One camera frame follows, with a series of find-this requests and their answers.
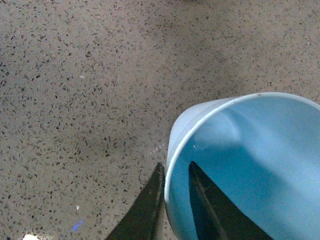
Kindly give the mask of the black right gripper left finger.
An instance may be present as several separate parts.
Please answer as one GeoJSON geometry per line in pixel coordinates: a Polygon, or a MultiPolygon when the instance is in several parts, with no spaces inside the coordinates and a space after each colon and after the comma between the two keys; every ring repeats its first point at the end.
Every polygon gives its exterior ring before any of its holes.
{"type": "Polygon", "coordinates": [[[158,162],[137,198],[107,240],[161,240],[165,213],[165,168],[158,162]]]}

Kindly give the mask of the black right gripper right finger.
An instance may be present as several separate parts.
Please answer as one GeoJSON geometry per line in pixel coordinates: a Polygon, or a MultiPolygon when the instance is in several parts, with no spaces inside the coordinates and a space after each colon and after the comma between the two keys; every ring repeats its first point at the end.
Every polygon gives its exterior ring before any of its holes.
{"type": "Polygon", "coordinates": [[[199,240],[270,240],[192,161],[188,167],[189,198],[199,240]]]}

